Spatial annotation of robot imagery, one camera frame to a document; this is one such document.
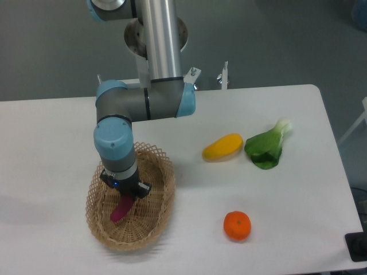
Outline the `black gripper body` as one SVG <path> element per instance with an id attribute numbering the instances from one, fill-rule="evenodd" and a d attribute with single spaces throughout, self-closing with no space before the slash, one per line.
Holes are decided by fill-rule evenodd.
<path id="1" fill-rule="evenodd" d="M 127 179 L 118 180 L 112 175 L 107 176 L 107 185 L 120 192 L 121 195 L 130 195 L 133 198 L 137 197 L 137 186 L 139 183 L 139 172 L 136 171 Z"/>

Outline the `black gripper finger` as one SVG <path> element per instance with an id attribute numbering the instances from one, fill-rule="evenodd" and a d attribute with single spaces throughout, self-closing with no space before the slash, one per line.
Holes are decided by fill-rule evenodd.
<path id="1" fill-rule="evenodd" d="M 115 188 L 115 179 L 112 175 L 108 175 L 105 170 L 103 170 L 99 178 L 111 189 Z"/>
<path id="2" fill-rule="evenodd" d="M 147 182 L 134 182 L 130 184 L 129 191 L 133 200 L 136 200 L 137 198 L 143 199 L 149 195 L 151 184 Z"/>

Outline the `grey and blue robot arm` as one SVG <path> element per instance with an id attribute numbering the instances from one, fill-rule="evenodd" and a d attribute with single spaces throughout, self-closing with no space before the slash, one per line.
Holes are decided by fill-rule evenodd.
<path id="1" fill-rule="evenodd" d="M 184 80 L 181 70 L 188 33 L 180 27 L 174 1 L 88 1 L 87 6 L 98 21 L 131 18 L 136 24 L 124 36 L 136 41 L 148 76 L 139 88 L 118 80 L 99 84 L 93 139 L 104 166 L 101 180 L 122 196 L 144 198 L 151 184 L 139 177 L 132 124 L 194 113 L 194 86 Z"/>

